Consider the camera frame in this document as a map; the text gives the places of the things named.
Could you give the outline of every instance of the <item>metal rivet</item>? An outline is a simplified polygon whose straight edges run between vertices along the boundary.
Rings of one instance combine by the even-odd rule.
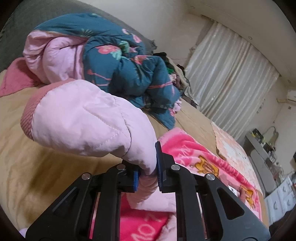
[[[207,177],[207,179],[210,180],[210,181],[213,181],[213,180],[215,179],[215,176],[214,176],[212,173],[207,174],[206,177]]]
[[[172,165],[170,168],[171,168],[172,170],[174,170],[174,171],[178,171],[178,170],[180,170],[180,166],[177,165],[177,164]]]
[[[86,173],[82,174],[81,178],[82,178],[83,180],[88,180],[88,179],[91,178],[91,175],[90,175],[89,173],[86,172]]]
[[[124,170],[126,168],[126,166],[124,164],[119,164],[119,165],[117,165],[116,168],[117,168],[117,170],[122,171],[122,170]]]

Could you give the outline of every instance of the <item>wall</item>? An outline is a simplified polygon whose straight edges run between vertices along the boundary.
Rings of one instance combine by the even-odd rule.
[[[257,128],[261,133],[264,133],[270,126],[273,126],[273,122],[283,106],[283,104],[277,103],[276,99],[286,99],[286,96],[287,88],[280,77],[265,97],[261,109],[257,111],[244,133],[238,139],[238,143],[243,144],[245,135],[250,130]]]
[[[176,64],[185,67],[192,53],[190,48],[200,43],[213,22],[205,16],[186,14],[174,28],[165,52]]]
[[[206,17],[188,13],[185,0],[81,0],[93,5],[155,40],[155,52],[166,52],[183,65],[189,50],[204,36]]]
[[[279,132],[276,141],[277,161],[284,169],[284,174],[296,170],[293,155],[296,151],[296,106],[283,104],[274,126]]]

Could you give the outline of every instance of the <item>pile of clothes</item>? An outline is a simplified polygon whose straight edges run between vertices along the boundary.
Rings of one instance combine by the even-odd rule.
[[[175,65],[175,63],[167,57],[165,52],[154,53],[153,55],[162,58],[167,67],[170,80],[173,82],[173,85],[183,93],[185,88],[189,85],[188,80],[185,78],[184,67],[179,64]]]
[[[139,37],[98,14],[67,14],[40,24],[27,36],[23,55],[41,84],[87,80],[174,127],[180,110],[177,76],[169,76],[161,57],[146,55]]]

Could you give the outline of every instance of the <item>air conditioner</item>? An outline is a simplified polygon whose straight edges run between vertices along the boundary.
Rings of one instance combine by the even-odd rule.
[[[296,105],[296,90],[288,90],[287,99],[276,99],[278,103]]]

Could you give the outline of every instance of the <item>black clamp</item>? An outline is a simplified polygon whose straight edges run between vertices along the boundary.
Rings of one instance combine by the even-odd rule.
[[[159,189],[176,194],[178,241],[206,240],[204,224],[210,241],[269,240],[268,229],[218,178],[191,174],[163,153],[159,142],[155,148]],[[82,174],[29,227],[26,240],[119,241],[121,192],[135,192],[139,175],[140,168],[124,160],[106,173]]]

